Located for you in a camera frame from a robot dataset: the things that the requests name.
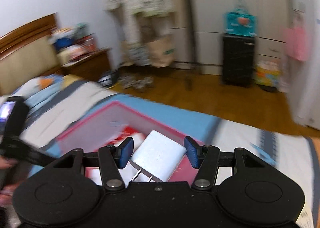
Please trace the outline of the small white charger plug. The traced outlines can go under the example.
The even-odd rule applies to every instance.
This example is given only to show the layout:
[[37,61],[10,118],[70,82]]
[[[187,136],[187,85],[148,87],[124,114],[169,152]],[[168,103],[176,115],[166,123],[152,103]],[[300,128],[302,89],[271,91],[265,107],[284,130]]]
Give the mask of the small white charger plug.
[[167,182],[186,152],[184,146],[152,130],[133,153],[130,163],[154,181]]

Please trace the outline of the brown paper bag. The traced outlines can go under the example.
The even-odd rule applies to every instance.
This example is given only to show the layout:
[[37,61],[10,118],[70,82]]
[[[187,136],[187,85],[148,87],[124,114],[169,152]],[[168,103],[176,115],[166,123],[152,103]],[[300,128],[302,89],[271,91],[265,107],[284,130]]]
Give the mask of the brown paper bag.
[[171,35],[158,38],[146,44],[149,51],[150,63],[154,67],[168,67],[174,62],[175,45]]

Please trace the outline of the white drawer cabinet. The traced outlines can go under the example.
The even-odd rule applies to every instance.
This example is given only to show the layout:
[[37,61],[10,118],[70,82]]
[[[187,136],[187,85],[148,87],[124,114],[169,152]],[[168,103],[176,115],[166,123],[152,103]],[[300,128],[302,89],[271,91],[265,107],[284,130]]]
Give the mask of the white drawer cabinet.
[[206,74],[222,69],[222,37],[246,36],[254,61],[278,62],[283,55],[287,0],[187,0],[185,27],[175,31],[176,64],[188,69],[198,63]]

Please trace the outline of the road pattern bed blanket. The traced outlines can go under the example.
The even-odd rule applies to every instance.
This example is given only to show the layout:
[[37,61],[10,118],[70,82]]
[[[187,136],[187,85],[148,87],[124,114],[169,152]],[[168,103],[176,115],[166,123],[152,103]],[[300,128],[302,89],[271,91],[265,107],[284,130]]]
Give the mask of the road pattern bed blanket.
[[[62,155],[56,140],[58,136],[102,106],[117,101],[140,111],[142,102],[159,104],[103,89],[95,82],[76,80],[69,85],[64,83],[65,78],[60,78],[60,91],[49,86],[35,92],[30,83],[21,88],[28,95],[27,104],[30,106],[22,139],[55,156]],[[319,139],[270,132],[203,115],[208,125],[196,131],[201,142],[223,151],[243,147],[293,179],[304,191],[314,227],[319,227]]]

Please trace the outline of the black suitcase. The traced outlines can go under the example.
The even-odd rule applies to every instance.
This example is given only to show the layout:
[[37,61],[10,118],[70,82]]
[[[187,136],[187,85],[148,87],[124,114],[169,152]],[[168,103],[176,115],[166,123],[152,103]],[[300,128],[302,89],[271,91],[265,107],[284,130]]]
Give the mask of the black suitcase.
[[255,38],[225,33],[222,36],[222,82],[248,88],[252,84]]

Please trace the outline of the colourful gift bag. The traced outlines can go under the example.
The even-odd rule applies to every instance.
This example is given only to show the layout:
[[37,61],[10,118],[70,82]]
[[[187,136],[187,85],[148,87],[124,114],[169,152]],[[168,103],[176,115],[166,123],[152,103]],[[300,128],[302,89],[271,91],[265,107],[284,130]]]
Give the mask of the colourful gift bag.
[[281,70],[278,61],[261,60],[256,65],[255,83],[258,85],[277,88]]

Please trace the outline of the black clothes rack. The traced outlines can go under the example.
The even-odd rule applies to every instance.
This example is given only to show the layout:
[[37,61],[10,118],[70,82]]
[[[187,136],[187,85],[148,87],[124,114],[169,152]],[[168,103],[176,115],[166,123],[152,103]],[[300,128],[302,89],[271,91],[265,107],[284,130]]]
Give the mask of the black clothes rack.
[[196,42],[196,35],[195,35],[195,23],[193,17],[193,5],[192,0],[185,0],[186,6],[186,17],[187,17],[187,32],[190,41],[190,70],[185,76],[185,89],[187,91],[193,90],[193,78],[196,74],[201,72],[200,64],[197,58],[197,42]]

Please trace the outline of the cream TCL remote control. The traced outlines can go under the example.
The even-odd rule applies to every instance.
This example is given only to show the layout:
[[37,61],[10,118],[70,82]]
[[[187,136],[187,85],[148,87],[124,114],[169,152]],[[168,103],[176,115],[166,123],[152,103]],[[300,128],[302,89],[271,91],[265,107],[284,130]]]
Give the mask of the cream TCL remote control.
[[296,220],[296,224],[300,228],[314,228],[312,212],[308,205],[305,205],[302,209],[298,219]]

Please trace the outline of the pink paper bag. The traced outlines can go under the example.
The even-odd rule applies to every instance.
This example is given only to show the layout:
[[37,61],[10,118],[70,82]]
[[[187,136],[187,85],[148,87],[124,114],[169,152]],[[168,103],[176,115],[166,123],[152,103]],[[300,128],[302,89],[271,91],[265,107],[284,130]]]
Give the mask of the pink paper bag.
[[294,26],[284,29],[284,53],[288,57],[306,62],[309,58],[308,35],[305,26]]

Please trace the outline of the pink storage box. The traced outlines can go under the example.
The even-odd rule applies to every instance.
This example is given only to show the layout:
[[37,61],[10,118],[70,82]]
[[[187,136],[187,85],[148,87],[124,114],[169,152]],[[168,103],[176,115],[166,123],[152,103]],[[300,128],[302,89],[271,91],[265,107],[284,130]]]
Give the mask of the pink storage box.
[[[192,136],[199,142],[201,138],[196,131],[200,127],[206,127],[208,121],[203,114],[166,105],[142,102],[142,110],[139,111],[124,103],[113,101],[76,122],[56,140],[62,154],[75,148],[93,152],[119,134],[126,125],[142,132],[146,137],[155,130],[183,145],[185,136]],[[120,174],[125,184],[131,180],[156,182],[152,177],[147,177],[135,169],[130,162]],[[191,184],[196,174],[197,170],[193,169],[184,156],[168,182],[186,181]]]

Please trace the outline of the teal toy board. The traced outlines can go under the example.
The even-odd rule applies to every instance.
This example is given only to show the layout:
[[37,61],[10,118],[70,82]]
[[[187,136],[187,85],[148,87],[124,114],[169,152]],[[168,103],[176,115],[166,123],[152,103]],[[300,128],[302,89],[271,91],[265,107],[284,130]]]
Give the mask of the teal toy board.
[[225,32],[232,35],[254,37],[257,35],[255,16],[230,11],[225,14]]

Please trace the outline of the wooden nightstand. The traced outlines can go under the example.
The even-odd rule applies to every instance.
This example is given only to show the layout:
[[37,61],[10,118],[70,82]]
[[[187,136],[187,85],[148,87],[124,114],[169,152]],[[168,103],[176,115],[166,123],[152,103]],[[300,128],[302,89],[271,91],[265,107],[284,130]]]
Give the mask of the wooden nightstand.
[[63,74],[75,75],[80,78],[97,82],[102,75],[111,70],[109,61],[110,48],[99,49],[88,56],[61,66]]

